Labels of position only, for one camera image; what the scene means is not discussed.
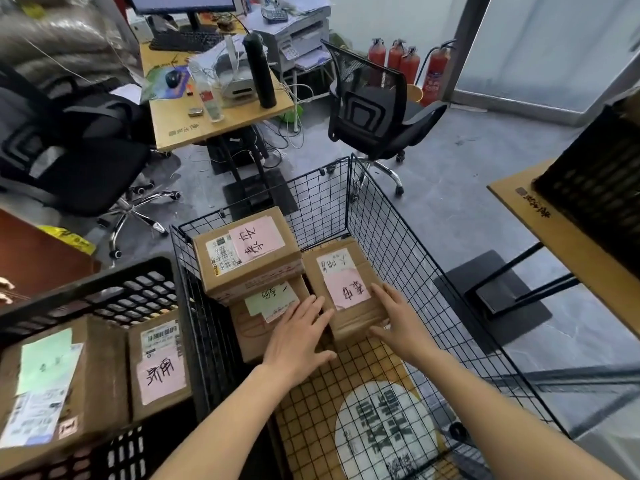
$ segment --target computer monitor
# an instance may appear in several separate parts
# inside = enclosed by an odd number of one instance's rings
[[[197,13],[201,11],[236,11],[239,0],[131,0],[133,8],[140,15],[187,13],[191,28],[200,30]]]

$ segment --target fire extinguisher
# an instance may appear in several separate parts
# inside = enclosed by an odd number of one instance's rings
[[[391,50],[389,50],[389,60],[387,62],[387,65],[390,69],[400,69],[400,60],[402,59],[402,56],[404,55],[404,40],[402,39],[397,39],[394,40],[394,45],[393,47],[391,47]]]
[[[452,45],[455,42],[456,39],[448,40],[441,46],[432,48],[422,63],[418,79],[420,79],[424,70],[424,65],[429,61],[427,74],[424,76],[424,82],[422,83],[422,99],[420,100],[420,104],[425,107],[438,100],[440,80],[442,74],[444,74],[444,69],[447,67],[447,62],[449,62],[449,53],[452,49],[455,49]]]
[[[381,38],[373,39],[373,45],[369,48],[369,60],[379,66],[385,65],[387,58],[387,48]],[[382,85],[382,70],[373,70],[369,77],[369,85],[380,87]]]
[[[415,75],[418,73],[418,67],[420,67],[420,56],[416,54],[417,49],[415,47],[409,47],[400,59],[400,72],[404,74],[407,84],[415,83]]]

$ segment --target hand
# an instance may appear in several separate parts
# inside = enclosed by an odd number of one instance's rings
[[[287,391],[309,377],[316,368],[337,357],[331,350],[315,352],[324,327],[335,313],[335,310],[328,310],[315,320],[323,303],[324,297],[316,299],[315,295],[302,304],[292,303],[271,334],[262,364],[284,380]]]
[[[372,283],[371,288],[387,309],[391,329],[372,326],[369,334],[386,343],[402,360],[419,368],[425,354],[439,352],[440,348],[402,293],[387,283],[383,285],[384,289]]]

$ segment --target mouse pad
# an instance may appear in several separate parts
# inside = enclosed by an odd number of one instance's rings
[[[167,72],[172,70],[178,71],[182,74],[180,78],[180,84],[174,88],[169,88],[166,85],[165,76]],[[167,67],[154,67],[146,76],[147,84],[142,88],[142,97],[140,97],[140,104],[146,101],[152,101],[154,99],[178,99],[184,94],[184,89],[187,87],[190,74],[186,65],[183,66],[167,66]]]

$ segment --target chair backrest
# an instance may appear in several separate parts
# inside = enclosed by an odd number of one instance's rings
[[[0,62],[0,175],[31,181],[29,170],[55,135],[63,113],[32,83]]]
[[[330,138],[363,152],[388,141],[402,125],[406,110],[404,74],[323,43],[336,71],[337,97],[332,104]]]

